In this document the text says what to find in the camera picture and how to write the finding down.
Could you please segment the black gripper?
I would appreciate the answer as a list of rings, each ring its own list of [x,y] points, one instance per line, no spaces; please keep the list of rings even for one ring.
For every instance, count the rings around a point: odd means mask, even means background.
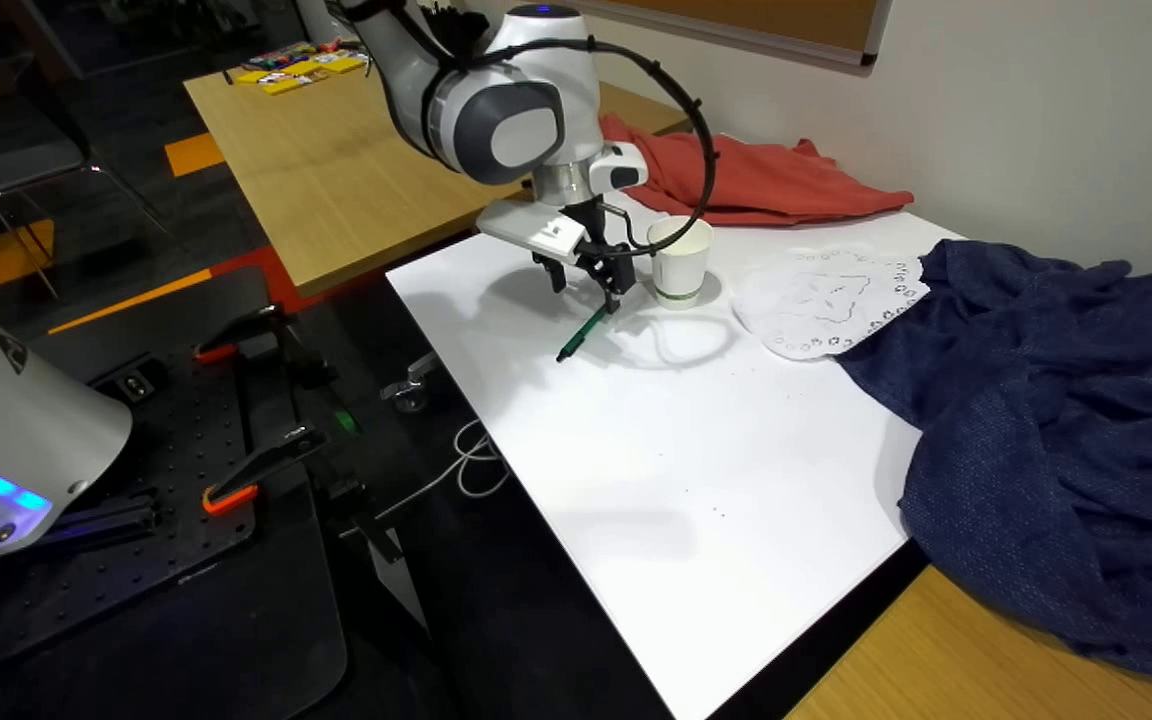
[[[605,217],[609,210],[601,200],[566,205],[527,238],[553,293],[566,288],[565,268],[587,273],[611,296],[622,296],[637,285],[627,253],[605,238]]]

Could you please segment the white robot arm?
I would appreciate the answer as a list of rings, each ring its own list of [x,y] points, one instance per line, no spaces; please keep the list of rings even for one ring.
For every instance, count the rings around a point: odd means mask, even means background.
[[[487,205],[479,232],[527,250],[553,288],[565,288],[566,268],[609,296],[637,285],[631,253],[605,240],[605,195],[647,170],[601,127],[601,79],[575,9],[506,9],[479,55],[452,55],[407,0],[338,0],[334,18],[360,37],[390,127],[417,153],[476,186],[527,186],[522,200]]]

